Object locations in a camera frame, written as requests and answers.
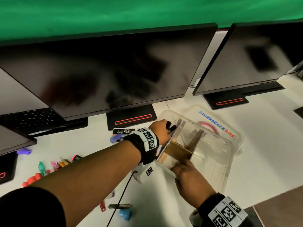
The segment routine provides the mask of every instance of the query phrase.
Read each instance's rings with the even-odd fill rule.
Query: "red outlined slot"
[[[128,123],[128,122],[134,122],[134,121],[141,120],[141,119],[148,119],[151,117],[152,117],[152,115],[148,114],[148,115],[138,116],[138,117],[134,117],[134,118],[124,119],[124,120],[116,121],[115,125],[120,125],[120,124],[124,124],[124,123]]]
[[[6,175],[6,172],[1,173],[1,174],[0,174],[0,179],[4,178],[5,175]]]
[[[218,103],[216,103],[216,105],[221,106],[221,105],[224,105],[224,104],[236,103],[236,102],[241,102],[241,101],[244,101],[244,99],[243,98],[231,99],[231,100],[227,100],[227,101],[218,102]]]

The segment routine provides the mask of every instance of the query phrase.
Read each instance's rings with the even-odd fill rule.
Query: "person's right arm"
[[[253,226],[249,218],[245,217],[246,213],[235,203],[226,204],[225,201],[229,200],[229,198],[216,193],[190,160],[186,160],[183,164],[177,163],[171,170],[178,178],[176,179],[176,186],[180,195],[196,209],[190,217],[194,226],[197,225],[197,222],[201,227]]]

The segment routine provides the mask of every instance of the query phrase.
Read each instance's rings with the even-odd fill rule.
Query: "black keyboard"
[[[51,108],[0,115],[0,124],[11,130],[31,134],[63,126],[66,121]]]

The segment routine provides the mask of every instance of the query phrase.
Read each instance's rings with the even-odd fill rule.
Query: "green backdrop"
[[[0,40],[303,18],[303,0],[0,0]]]

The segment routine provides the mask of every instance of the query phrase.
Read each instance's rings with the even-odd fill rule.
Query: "hand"
[[[153,122],[149,126],[149,129],[158,137],[159,145],[163,145],[171,138],[171,136],[168,134],[166,130],[166,123],[167,120],[163,119],[160,121]]]
[[[190,160],[179,162],[171,168],[176,175],[176,185],[182,198],[196,209],[211,195],[216,194],[208,181],[200,174]]]

